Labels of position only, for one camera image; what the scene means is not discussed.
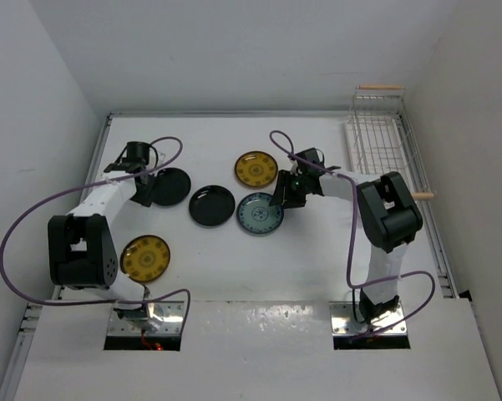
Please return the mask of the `black plate centre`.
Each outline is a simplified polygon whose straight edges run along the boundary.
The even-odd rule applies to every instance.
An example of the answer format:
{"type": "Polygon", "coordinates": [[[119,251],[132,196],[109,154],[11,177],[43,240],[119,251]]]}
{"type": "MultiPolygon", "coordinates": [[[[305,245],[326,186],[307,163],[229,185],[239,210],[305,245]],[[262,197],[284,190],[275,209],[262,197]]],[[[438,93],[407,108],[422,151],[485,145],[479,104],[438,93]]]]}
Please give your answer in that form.
{"type": "Polygon", "coordinates": [[[190,198],[188,210],[199,226],[213,228],[225,224],[233,215],[236,201],[232,193],[220,185],[206,185],[190,198]]]}

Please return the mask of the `black plate far left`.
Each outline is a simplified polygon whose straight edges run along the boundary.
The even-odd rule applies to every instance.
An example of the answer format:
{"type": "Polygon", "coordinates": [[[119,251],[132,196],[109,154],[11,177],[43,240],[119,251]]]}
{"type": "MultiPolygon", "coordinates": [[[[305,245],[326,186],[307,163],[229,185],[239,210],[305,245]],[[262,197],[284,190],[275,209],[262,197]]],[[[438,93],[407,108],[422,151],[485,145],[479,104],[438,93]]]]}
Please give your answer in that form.
{"type": "Polygon", "coordinates": [[[190,189],[191,180],[185,171],[174,167],[166,168],[155,178],[152,201],[157,206],[175,206],[189,195],[190,189]]]}

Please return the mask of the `metal base plate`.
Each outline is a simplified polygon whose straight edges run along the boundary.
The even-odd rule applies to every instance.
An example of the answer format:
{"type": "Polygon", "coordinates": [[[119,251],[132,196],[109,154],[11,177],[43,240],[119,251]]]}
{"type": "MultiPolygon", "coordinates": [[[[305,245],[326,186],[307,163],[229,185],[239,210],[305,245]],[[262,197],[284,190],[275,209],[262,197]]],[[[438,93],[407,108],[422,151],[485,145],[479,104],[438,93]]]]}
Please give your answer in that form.
{"type": "Polygon", "coordinates": [[[379,333],[379,336],[406,336],[408,334],[401,304],[398,304],[395,310],[375,317],[369,324],[362,320],[357,302],[355,307],[355,309],[352,308],[351,302],[329,303],[332,335],[334,337],[357,336],[365,333],[373,334],[378,329],[387,326],[391,327],[387,331],[379,333]]]}
{"type": "Polygon", "coordinates": [[[184,302],[154,302],[137,309],[115,309],[110,316],[107,334],[113,337],[179,336],[184,321],[184,302]]]}

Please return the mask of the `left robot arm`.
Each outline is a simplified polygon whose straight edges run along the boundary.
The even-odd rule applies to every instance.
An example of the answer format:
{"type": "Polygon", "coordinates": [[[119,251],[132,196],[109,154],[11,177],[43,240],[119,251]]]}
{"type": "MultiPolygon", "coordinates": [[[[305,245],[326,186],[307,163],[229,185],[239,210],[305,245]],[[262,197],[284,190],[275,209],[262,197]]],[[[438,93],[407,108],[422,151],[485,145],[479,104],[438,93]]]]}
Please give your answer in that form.
{"type": "Polygon", "coordinates": [[[53,216],[48,223],[52,282],[115,301],[118,318],[143,332],[155,332],[161,320],[154,303],[127,303],[143,301],[149,291],[120,270],[110,224],[127,201],[152,205],[155,176],[147,172],[152,149],[145,142],[129,142],[104,169],[102,185],[68,214],[53,216]]]}

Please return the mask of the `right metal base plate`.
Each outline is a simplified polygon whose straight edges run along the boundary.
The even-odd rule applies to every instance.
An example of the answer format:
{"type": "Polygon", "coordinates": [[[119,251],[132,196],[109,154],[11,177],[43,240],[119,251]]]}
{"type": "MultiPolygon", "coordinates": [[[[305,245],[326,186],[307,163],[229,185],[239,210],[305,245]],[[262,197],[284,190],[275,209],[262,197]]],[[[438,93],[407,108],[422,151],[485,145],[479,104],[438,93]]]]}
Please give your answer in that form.
{"type": "Polygon", "coordinates": [[[334,337],[357,336],[365,333],[373,334],[378,329],[387,326],[391,327],[387,331],[379,333],[379,336],[406,336],[408,334],[401,304],[398,304],[395,310],[375,317],[369,324],[362,320],[357,302],[355,307],[355,309],[352,308],[351,302],[329,303],[332,335],[334,337]]]}

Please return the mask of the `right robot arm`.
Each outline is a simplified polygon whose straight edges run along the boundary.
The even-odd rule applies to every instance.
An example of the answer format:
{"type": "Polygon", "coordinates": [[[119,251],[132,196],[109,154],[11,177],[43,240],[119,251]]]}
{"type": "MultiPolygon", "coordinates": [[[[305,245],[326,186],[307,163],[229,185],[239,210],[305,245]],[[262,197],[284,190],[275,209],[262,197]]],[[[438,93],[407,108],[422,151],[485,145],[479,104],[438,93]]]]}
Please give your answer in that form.
{"type": "Polygon", "coordinates": [[[394,310],[399,301],[398,278],[408,244],[423,227],[423,218],[397,171],[365,175],[327,169],[315,148],[291,157],[292,167],[278,172],[270,204],[301,208],[308,195],[351,201],[354,222],[361,223],[371,243],[368,275],[360,291],[358,308],[365,323],[394,310]]]}

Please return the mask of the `black plate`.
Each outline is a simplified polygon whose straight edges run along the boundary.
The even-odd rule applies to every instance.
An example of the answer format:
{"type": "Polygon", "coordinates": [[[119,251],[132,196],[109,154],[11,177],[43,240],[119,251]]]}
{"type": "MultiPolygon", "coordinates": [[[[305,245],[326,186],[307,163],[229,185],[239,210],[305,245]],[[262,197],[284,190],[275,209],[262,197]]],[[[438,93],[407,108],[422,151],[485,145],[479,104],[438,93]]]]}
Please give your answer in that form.
{"type": "Polygon", "coordinates": [[[188,210],[199,226],[213,228],[225,224],[233,215],[236,201],[232,193],[220,185],[206,185],[190,198],[188,210]]]}
{"type": "Polygon", "coordinates": [[[175,206],[189,195],[190,189],[191,180],[185,171],[174,167],[166,168],[155,178],[152,201],[157,206],[175,206]]]}

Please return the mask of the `blue green patterned plate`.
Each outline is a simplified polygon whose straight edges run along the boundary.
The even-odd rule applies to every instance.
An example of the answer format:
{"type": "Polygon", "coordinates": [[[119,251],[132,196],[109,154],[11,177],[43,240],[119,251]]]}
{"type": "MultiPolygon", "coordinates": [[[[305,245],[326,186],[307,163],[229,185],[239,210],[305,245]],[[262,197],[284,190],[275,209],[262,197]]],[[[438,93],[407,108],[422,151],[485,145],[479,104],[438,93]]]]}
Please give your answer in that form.
{"type": "Polygon", "coordinates": [[[284,210],[280,205],[270,205],[272,195],[254,192],[245,196],[236,208],[239,226],[255,236],[264,236],[278,229],[284,220],[284,210]]]}

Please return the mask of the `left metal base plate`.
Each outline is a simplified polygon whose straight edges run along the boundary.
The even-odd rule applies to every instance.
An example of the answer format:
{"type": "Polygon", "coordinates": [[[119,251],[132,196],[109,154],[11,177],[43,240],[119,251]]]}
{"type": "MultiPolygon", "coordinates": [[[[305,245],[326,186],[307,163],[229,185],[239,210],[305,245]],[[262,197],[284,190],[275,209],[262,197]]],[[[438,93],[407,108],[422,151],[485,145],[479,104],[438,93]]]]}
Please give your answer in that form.
{"type": "Polygon", "coordinates": [[[154,302],[137,309],[115,309],[110,316],[107,334],[113,337],[179,336],[184,321],[184,302],[154,302]]]}

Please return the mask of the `yellow patterned plate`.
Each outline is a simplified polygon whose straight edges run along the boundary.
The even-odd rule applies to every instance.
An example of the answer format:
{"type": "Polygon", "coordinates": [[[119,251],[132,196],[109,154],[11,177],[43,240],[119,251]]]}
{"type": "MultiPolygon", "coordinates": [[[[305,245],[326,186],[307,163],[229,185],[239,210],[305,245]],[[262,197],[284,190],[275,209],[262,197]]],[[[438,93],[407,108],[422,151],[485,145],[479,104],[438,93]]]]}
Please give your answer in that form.
{"type": "Polygon", "coordinates": [[[134,238],[120,255],[120,270],[135,282],[146,284],[157,280],[170,264],[167,242],[154,235],[134,238]]]}
{"type": "Polygon", "coordinates": [[[279,168],[269,154],[253,150],[241,155],[234,164],[237,181],[247,188],[265,188],[277,178],[279,168]]]}

